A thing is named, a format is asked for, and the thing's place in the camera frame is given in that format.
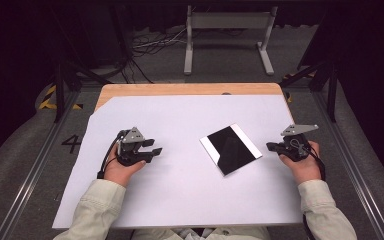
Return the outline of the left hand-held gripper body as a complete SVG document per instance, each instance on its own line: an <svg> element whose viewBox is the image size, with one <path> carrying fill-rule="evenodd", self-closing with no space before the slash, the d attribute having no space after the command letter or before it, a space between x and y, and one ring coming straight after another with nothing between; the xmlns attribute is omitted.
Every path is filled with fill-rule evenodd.
<svg viewBox="0 0 384 240"><path fill-rule="evenodd" d="M131 166L137 162L144 161L141 157L145 152L140 152L139 149L145 140L147 139L137 127L121 130L116 139L118 144L116 158L118 162L124 166Z"/></svg>

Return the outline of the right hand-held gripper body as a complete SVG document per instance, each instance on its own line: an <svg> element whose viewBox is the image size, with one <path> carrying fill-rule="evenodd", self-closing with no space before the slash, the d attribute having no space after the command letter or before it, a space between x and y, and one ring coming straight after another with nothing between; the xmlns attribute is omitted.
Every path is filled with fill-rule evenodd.
<svg viewBox="0 0 384 240"><path fill-rule="evenodd" d="M298 162L304 160L311 153L311 146L305 137L310 131L317 130L319 126L313 125L289 125L282 133L282 145L285 147L285 155L292 161Z"/></svg>

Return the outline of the person's left hand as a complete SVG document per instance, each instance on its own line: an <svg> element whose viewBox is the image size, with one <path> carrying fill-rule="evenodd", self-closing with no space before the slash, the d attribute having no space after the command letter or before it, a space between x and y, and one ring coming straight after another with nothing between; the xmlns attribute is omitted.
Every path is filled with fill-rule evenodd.
<svg viewBox="0 0 384 240"><path fill-rule="evenodd" d="M117 146L114 145L104 164L104 179L127 187L131 177L141 170L146 165L146 162L140 161L131 166L124 166L118 162L116 153Z"/></svg>

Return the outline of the person's right hand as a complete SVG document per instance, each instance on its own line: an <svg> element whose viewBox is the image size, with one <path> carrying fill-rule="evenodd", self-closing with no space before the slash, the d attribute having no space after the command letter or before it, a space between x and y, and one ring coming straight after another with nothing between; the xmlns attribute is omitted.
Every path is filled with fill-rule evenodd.
<svg viewBox="0 0 384 240"><path fill-rule="evenodd" d="M321 180L321 173L317 161L311 155L306 159L294 162L285 155L280 160L291 170L297 185L310 180Z"/></svg>

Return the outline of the white paper sheet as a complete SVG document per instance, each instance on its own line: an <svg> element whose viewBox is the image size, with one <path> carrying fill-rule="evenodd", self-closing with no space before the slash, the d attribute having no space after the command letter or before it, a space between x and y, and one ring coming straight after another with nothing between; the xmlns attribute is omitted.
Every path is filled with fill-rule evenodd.
<svg viewBox="0 0 384 240"><path fill-rule="evenodd" d="M127 187L117 228L284 225L301 222L290 170L269 142L293 119L281 95L113 97L90 117L53 226L67 228L117 133L138 128L161 153ZM238 125L262 154L223 175L201 138Z"/></svg>

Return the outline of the black metal stand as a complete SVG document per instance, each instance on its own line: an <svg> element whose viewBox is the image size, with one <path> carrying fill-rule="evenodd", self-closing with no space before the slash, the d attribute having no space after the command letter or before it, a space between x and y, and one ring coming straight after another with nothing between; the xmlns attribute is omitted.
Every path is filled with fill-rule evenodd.
<svg viewBox="0 0 384 240"><path fill-rule="evenodd" d="M81 77L101 85L120 72L130 51L120 20L122 6L101 0L48 0L45 46L55 68L57 115L66 110L64 89L78 91Z"/></svg>
<svg viewBox="0 0 384 240"><path fill-rule="evenodd" d="M325 84L328 84L327 94L327 114L332 122L335 122L335 105L336 105L336 92L338 85L338 71L336 64L333 61L323 61L315 65L309 66L291 77L283 79L279 86L281 88L287 87L298 80L304 78L307 74L314 73L314 77L308 84L308 87L313 92L320 92Z"/></svg>

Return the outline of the yellow and black tape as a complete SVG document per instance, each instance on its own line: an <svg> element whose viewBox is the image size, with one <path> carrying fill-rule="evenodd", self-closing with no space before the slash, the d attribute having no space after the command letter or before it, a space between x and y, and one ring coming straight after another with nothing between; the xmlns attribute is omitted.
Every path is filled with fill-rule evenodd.
<svg viewBox="0 0 384 240"><path fill-rule="evenodd" d="M48 90L46 91L46 94L42 102L39 104L39 109L56 109L57 108L57 104L51 102L51 98L55 92L56 92L56 85L55 84L50 85Z"/></svg>

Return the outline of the person's torso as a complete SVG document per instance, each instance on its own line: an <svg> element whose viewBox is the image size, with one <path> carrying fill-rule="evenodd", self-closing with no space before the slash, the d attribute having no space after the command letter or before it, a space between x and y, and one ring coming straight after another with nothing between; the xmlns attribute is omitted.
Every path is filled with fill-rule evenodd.
<svg viewBox="0 0 384 240"><path fill-rule="evenodd" d="M271 240L266 227L204 228L201 233L192 228L139 229L131 240Z"/></svg>

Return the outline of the grey metal stand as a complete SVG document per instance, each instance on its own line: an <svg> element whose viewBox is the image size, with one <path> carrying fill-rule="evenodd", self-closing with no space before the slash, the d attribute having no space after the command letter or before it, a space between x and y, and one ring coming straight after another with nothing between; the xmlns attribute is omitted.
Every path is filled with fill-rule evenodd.
<svg viewBox="0 0 384 240"><path fill-rule="evenodd" d="M186 49L184 74L192 74L193 66L193 30L194 29L263 29L264 38L256 43L260 58L267 75L272 76L274 69L267 53L267 46L277 16L277 7L263 12L195 12L192 6L187 8Z"/></svg>

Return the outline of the aluminium floor rail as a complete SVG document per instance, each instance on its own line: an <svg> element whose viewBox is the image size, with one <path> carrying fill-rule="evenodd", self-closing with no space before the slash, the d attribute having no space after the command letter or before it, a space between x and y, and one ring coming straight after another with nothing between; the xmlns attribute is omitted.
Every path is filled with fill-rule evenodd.
<svg viewBox="0 0 384 240"><path fill-rule="evenodd" d="M357 196L366 212L367 217L376 233L378 240L384 240L384 217L373 198L366 181L358 169L354 156L347 146L345 139L336 123L334 123L327 113L327 103L321 93L313 93L313 99L322 113L327 124L328 131L334 138L336 146L339 148L344 168L354 186Z"/></svg>
<svg viewBox="0 0 384 240"><path fill-rule="evenodd" d="M56 138L60 133L78 96L79 92L70 92L67 94L67 99L63 103L64 110L62 111L62 115L56 123L51 125L50 131L47 134L29 173L27 174L24 182L21 184L11 208L0 225L0 240L8 240L18 223L19 218L22 215L48 161L49 152L53 147Z"/></svg>

